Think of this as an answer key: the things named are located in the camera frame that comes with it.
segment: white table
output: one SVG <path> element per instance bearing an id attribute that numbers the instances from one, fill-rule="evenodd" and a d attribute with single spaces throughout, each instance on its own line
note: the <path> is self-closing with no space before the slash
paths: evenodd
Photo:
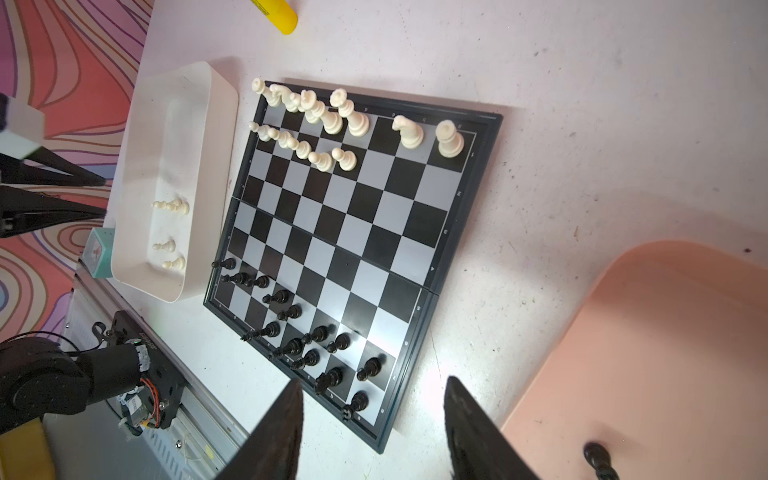
<path id="1" fill-rule="evenodd" d="M 590 285 L 633 246 L 684 238 L 768 264 L 765 2 L 293 4 L 285 37 L 249 0 L 155 2 L 139 76 L 205 60 L 240 92 L 230 172 L 256 76 L 505 116 L 385 453 L 307 398 L 301 478 L 448 478 L 447 377 L 503 420 Z M 202 297 L 118 288 L 253 428 L 285 375 Z"/>

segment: yellow marker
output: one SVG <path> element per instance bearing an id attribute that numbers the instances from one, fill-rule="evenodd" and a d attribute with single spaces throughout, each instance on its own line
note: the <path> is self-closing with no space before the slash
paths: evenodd
<path id="1" fill-rule="evenodd" d="M 296 23 L 299 19 L 296 17 L 296 13 L 288 5 L 286 0 L 251 0 L 261 13 L 265 14 L 270 20 L 285 35 L 288 35 L 293 29 L 296 28 Z"/>

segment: white plastic tray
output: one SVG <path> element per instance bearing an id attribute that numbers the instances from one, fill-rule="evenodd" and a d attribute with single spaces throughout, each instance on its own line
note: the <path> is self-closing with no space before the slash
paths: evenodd
<path id="1" fill-rule="evenodd" d="M 112 253 L 116 280 L 166 301 L 201 294 L 219 243 L 237 92 L 204 61 L 139 81 Z M 179 197 L 188 215 L 152 207 Z M 174 253 L 153 250 L 173 239 Z M 184 257 L 185 270 L 165 260 Z"/>

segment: black square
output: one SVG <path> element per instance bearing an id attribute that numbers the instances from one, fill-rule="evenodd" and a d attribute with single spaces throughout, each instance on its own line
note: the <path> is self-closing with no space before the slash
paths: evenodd
<path id="1" fill-rule="evenodd" d="M 263 180 L 248 175 L 248 180 L 246 180 L 245 188 L 243 189 L 243 202 L 253 207 L 258 205 L 259 197 L 261 197 L 261 187 L 263 186 Z"/>
<path id="2" fill-rule="evenodd" d="M 281 326 L 285 329 L 285 333 L 283 333 L 283 338 L 280 340 L 280 346 L 288 345 L 288 342 L 290 342 L 291 340 L 301 338 L 302 333 L 295 326 L 291 325 L 290 323 L 286 323 L 285 325 L 281 325 Z M 301 352 L 297 353 L 296 355 L 286 355 L 286 356 L 291 360 L 296 360 L 301 356 Z"/>
<path id="3" fill-rule="evenodd" d="M 257 209 L 256 214 L 253 215 L 253 223 L 250 225 L 250 235 L 261 240 L 261 243 L 266 243 L 266 237 L 270 234 L 271 226 L 272 217 Z"/>
<path id="4" fill-rule="evenodd" d="M 341 130 L 339 130 L 338 134 L 331 135 L 326 131 L 325 127 L 323 127 L 323 131 L 320 132 L 320 137 L 329 138 L 330 140 L 337 141 L 337 142 L 341 142 L 342 140 L 344 140 L 344 134 L 346 133 L 346 126 L 349 122 L 346 120 L 346 118 L 342 118 L 341 120 L 343 122 L 343 125 L 341 126 Z"/>
<path id="5" fill-rule="evenodd" d="M 373 223 L 373 218 L 376 216 L 376 210 L 382 199 L 382 193 L 378 188 L 355 184 L 355 191 L 352 193 L 352 200 L 349 201 L 349 208 L 346 209 L 346 212 L 368 223 Z"/>
<path id="6" fill-rule="evenodd" d="M 360 336 L 368 336 L 375 315 L 376 305 L 365 301 L 354 293 L 350 293 L 349 299 L 346 301 L 346 308 L 344 309 L 341 323 Z"/>
<path id="7" fill-rule="evenodd" d="M 283 182 L 286 179 L 286 173 L 288 173 L 288 165 L 290 165 L 290 161 L 273 155 L 272 161 L 270 162 L 270 169 L 266 171 L 266 181 L 277 185 L 278 187 L 282 187 Z"/>
<path id="8" fill-rule="evenodd" d="M 299 208 L 299 200 L 301 200 L 299 195 L 283 189 L 283 191 L 280 192 L 280 199 L 277 201 L 275 217 L 285 220 L 288 223 L 292 223 L 293 218 L 296 216 L 296 210 Z"/>
<path id="9" fill-rule="evenodd" d="M 266 306 L 259 300 L 251 297 L 248 303 L 248 311 L 245 314 L 245 323 L 251 328 L 261 330 L 264 328 L 264 319 L 266 318 Z"/>
<path id="10" fill-rule="evenodd" d="M 244 272 L 244 273 L 247 273 L 248 275 L 250 275 L 251 278 L 254 278 L 254 279 L 259 274 L 258 270 L 256 270 L 251 265 L 249 265 L 248 263 L 245 263 L 245 262 L 240 262 L 240 271 Z M 248 295 L 250 295 L 250 293 L 253 292 L 253 285 L 245 286 L 245 285 L 240 285 L 238 283 L 237 286 L 240 287 L 241 289 L 243 289 L 244 291 L 246 291 L 248 293 Z"/>
<path id="11" fill-rule="evenodd" d="M 232 229 L 232 237 L 230 238 L 230 246 L 227 248 L 235 257 L 243 258 L 245 253 L 245 245 L 248 243 L 248 234 L 240 229 Z"/>
<path id="12" fill-rule="evenodd" d="M 296 288 L 296 295 L 317 306 L 324 282 L 325 279 L 322 276 L 304 267 L 299 278 L 299 286 Z"/>
<path id="13" fill-rule="evenodd" d="M 273 249 L 269 245 L 264 246 L 264 254 L 261 256 L 261 266 L 259 270 L 264 272 L 272 280 L 277 280 L 277 273 L 280 271 L 280 264 L 283 262 L 283 254 Z"/>
<path id="14" fill-rule="evenodd" d="M 359 264 L 360 259 L 358 257 L 355 257 L 346 250 L 336 248 L 333 252 L 331 265 L 328 267 L 328 275 L 326 276 L 329 280 L 338 283 L 347 290 L 351 290 Z"/>
<path id="15" fill-rule="evenodd" d="M 325 396 L 330 396 L 329 392 L 333 392 L 335 396 L 339 397 L 342 403 L 346 403 L 346 397 L 349 395 L 349 390 L 352 388 L 352 380 L 355 378 L 355 372 L 353 372 L 346 363 L 331 354 L 331 357 L 328 359 L 328 365 L 326 366 L 326 373 L 335 368 L 342 371 L 341 383 L 337 386 L 330 387 L 328 391 L 326 391 Z"/>
<path id="16" fill-rule="evenodd" d="M 288 300 L 286 300 L 285 303 L 270 302 L 269 309 L 275 313 L 280 313 L 280 312 L 284 312 L 285 310 L 288 310 L 288 307 L 293 305 L 293 299 L 296 297 L 296 294 L 294 292 L 291 292 L 286 287 L 280 285 L 278 282 L 275 282 L 275 287 L 272 293 L 274 294 L 281 290 L 285 290 L 288 292 Z"/>
<path id="17" fill-rule="evenodd" d="M 275 145 L 277 142 L 275 140 L 272 140 L 271 138 L 268 141 L 258 140 L 256 142 L 256 148 L 261 151 L 266 151 L 268 154 L 271 154 L 275 151 Z"/>
<path id="18" fill-rule="evenodd" d="M 341 149 L 344 151 L 353 152 L 355 154 L 355 158 L 357 159 L 357 164 L 350 171 L 343 170 L 341 167 L 334 168 L 333 174 L 339 175 L 340 177 L 349 178 L 350 180 L 357 182 L 357 177 L 360 175 L 360 169 L 362 168 L 362 163 L 366 159 L 367 150 L 365 148 L 354 147 L 352 145 L 347 145 L 347 144 L 342 144 Z"/>
<path id="19" fill-rule="evenodd" d="M 308 144 L 310 144 L 310 147 L 312 147 L 312 151 L 315 151 L 315 150 L 317 149 L 317 140 L 318 140 L 318 137 L 315 137 L 315 136 L 313 136 L 313 135 L 307 135 L 307 134 L 303 134 L 303 133 L 300 133 L 300 132 L 299 132 L 299 136 L 298 136 L 298 137 L 296 137 L 296 139 L 299 141 L 299 143 L 301 143 L 301 142 L 305 141 L 305 142 L 307 142 Z M 310 163 L 310 161 L 309 161 L 309 160 L 307 160 L 306 158 L 305 158 L 305 159 L 303 159 L 303 160 L 302 160 L 301 158 L 299 158 L 299 156 L 298 156 L 298 155 L 296 155 L 296 152 L 295 152 L 295 151 L 293 152 L 293 155 L 291 156 L 291 158 L 290 158 L 290 159 L 291 159 L 291 161 L 297 161 L 297 162 L 299 162 L 300 164 L 305 164 L 307 167 L 309 167 L 309 166 L 311 166 L 311 165 L 312 165 L 312 164 Z"/>
<path id="20" fill-rule="evenodd" d="M 299 263 L 304 263 L 306 252 L 310 249 L 311 240 L 312 235 L 298 228 L 291 228 L 290 235 L 288 236 L 288 245 L 286 245 L 286 255 Z"/>
<path id="21" fill-rule="evenodd" d="M 216 285 L 216 295 L 214 295 L 214 298 L 216 300 L 219 300 L 222 305 L 229 308 L 230 302 L 232 301 L 232 294 L 235 291 L 235 284 L 232 282 L 219 282 Z"/>
<path id="22" fill-rule="evenodd" d="M 438 150 L 439 145 L 440 143 L 435 140 L 435 144 L 432 145 L 432 151 L 429 152 L 427 164 L 440 168 L 447 168 L 448 170 L 453 170 L 456 172 L 461 172 L 464 168 L 464 163 L 467 161 L 467 155 L 469 153 L 469 142 L 467 142 L 467 137 L 464 137 L 464 149 L 460 154 L 453 158 L 443 157 L 440 154 L 440 150 Z"/>
<path id="23" fill-rule="evenodd" d="M 330 175 L 324 174 L 316 168 L 310 168 L 310 172 L 306 175 L 302 196 L 311 198 L 318 204 L 321 204 L 326 198 L 326 191 L 328 191 L 328 183 L 330 181 Z"/>
<path id="24" fill-rule="evenodd" d="M 319 343 L 319 345 L 324 348 L 336 338 L 336 334 L 339 332 L 339 322 L 335 321 L 322 310 L 315 310 L 315 318 L 312 320 L 310 332 L 318 326 L 324 326 L 328 330 L 328 337 Z"/>
<path id="25" fill-rule="evenodd" d="M 435 248 L 447 214 L 445 210 L 413 202 L 403 236 Z"/>
<path id="26" fill-rule="evenodd" d="M 360 357 L 360 364 L 357 366 L 357 369 L 360 370 L 372 358 L 379 359 L 382 369 L 378 374 L 368 377 L 368 381 L 381 390 L 386 390 L 386 384 L 389 382 L 392 368 L 395 366 L 395 357 L 389 355 L 369 340 L 366 342 L 366 347 L 362 349 L 362 357 Z"/>
<path id="27" fill-rule="evenodd" d="M 368 243 L 362 252 L 362 258 L 389 270 L 395 259 L 398 245 L 400 245 L 400 235 L 374 225 L 368 235 Z"/>
<path id="28" fill-rule="evenodd" d="M 384 190 L 413 199 L 424 174 L 424 165 L 395 157 Z"/>
<path id="29" fill-rule="evenodd" d="M 384 285 L 379 306 L 408 323 L 420 290 L 421 288 L 415 283 L 390 273 Z"/>
<path id="30" fill-rule="evenodd" d="M 323 240 L 327 240 L 335 245 L 336 241 L 339 239 L 339 233 L 341 232 L 342 223 L 344 223 L 344 217 L 345 215 L 338 210 L 323 205 L 323 208 L 320 209 L 320 216 L 317 219 L 315 234 Z"/>
<path id="31" fill-rule="evenodd" d="M 392 129 L 392 120 L 379 117 L 373 127 L 368 150 L 380 151 L 383 154 L 394 155 L 400 146 L 400 132 Z"/>
<path id="32" fill-rule="evenodd" d="M 280 126 L 290 131 L 299 131 L 301 128 L 301 122 L 304 120 L 304 114 L 300 111 L 294 111 L 293 113 L 286 110 L 283 115 L 283 124 Z"/>

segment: colorful patterned fabric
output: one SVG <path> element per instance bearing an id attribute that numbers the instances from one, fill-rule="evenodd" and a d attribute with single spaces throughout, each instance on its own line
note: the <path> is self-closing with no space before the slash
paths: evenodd
<path id="1" fill-rule="evenodd" d="M 0 92 L 45 114 L 45 147 L 114 177 L 154 0 L 0 0 Z M 26 187 L 106 207 L 104 187 Z M 99 221 L 0 240 L 0 340 L 63 327 L 74 264 Z"/>

